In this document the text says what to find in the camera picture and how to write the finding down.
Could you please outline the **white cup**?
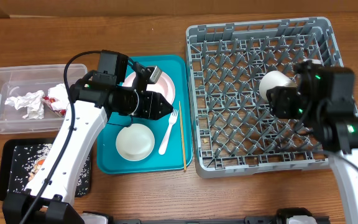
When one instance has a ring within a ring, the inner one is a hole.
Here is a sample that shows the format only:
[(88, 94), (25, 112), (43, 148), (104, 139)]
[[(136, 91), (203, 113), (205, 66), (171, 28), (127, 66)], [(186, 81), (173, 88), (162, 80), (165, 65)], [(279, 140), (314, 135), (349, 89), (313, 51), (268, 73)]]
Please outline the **white cup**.
[(267, 91), (277, 86), (297, 87), (297, 84), (279, 71), (266, 73), (259, 83), (259, 93), (267, 101)]

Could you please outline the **small white bowl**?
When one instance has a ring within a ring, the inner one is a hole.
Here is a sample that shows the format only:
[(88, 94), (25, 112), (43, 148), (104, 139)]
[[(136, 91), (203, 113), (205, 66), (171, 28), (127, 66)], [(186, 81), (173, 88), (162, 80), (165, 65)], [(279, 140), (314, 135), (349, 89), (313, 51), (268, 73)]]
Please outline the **small white bowl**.
[(143, 124), (132, 124), (127, 128), (122, 128), (116, 139), (116, 149), (119, 155), (132, 162), (148, 157), (154, 146), (154, 134)]

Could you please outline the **red snack wrapper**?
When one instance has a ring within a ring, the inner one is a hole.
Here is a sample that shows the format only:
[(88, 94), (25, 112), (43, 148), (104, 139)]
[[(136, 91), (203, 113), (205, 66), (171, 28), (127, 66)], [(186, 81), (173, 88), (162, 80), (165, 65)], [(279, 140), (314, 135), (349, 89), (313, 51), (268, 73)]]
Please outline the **red snack wrapper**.
[(49, 98), (47, 96), (42, 98), (42, 102), (47, 105), (47, 107), (54, 112), (58, 117), (64, 117), (67, 110), (67, 104), (65, 102), (59, 101), (55, 98)]

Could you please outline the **white paper ball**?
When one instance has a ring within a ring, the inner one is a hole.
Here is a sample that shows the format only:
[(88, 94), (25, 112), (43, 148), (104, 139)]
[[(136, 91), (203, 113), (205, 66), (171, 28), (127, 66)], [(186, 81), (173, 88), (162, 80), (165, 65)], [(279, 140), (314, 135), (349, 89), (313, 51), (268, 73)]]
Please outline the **white paper ball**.
[(24, 96), (11, 96), (4, 102), (5, 105), (13, 106), (17, 111), (22, 108), (27, 113), (22, 116), (23, 119), (44, 119), (44, 104), (42, 102), (45, 93), (43, 90), (28, 92)]

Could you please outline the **orange carrot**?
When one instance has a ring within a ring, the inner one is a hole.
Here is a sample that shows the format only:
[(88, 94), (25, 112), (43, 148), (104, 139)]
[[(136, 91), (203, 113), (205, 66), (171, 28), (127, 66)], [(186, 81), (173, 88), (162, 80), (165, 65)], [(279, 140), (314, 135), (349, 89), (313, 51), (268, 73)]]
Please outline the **orange carrot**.
[(34, 163), (32, 169), (29, 172), (29, 177), (28, 177), (28, 181), (31, 181), (34, 176), (38, 173), (38, 171), (42, 168), (42, 165), (44, 163), (45, 159), (38, 159), (36, 160), (36, 162)]

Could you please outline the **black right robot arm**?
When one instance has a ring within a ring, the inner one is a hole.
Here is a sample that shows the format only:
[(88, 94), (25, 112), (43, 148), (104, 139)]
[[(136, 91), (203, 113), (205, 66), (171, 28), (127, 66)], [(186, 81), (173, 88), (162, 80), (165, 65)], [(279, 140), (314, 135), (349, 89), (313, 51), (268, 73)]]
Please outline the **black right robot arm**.
[(347, 223), (358, 223), (358, 115), (350, 68), (309, 59), (293, 67), (295, 83), (282, 72), (266, 73), (260, 96), (280, 119), (296, 119), (320, 143), (334, 173)]

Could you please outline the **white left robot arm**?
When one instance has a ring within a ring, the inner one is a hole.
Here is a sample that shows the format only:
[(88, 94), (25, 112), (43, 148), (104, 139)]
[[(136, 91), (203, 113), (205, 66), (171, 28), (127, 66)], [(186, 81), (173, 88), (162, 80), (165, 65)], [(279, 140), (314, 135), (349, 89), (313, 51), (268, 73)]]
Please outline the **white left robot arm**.
[(23, 193), (9, 192), (3, 201), (6, 223), (112, 223), (108, 215), (79, 214), (75, 191), (91, 148), (111, 114), (158, 120), (173, 111), (161, 93), (148, 91), (162, 71), (127, 55), (99, 50), (96, 70), (73, 85), (63, 82), (69, 105), (63, 124), (41, 169)]

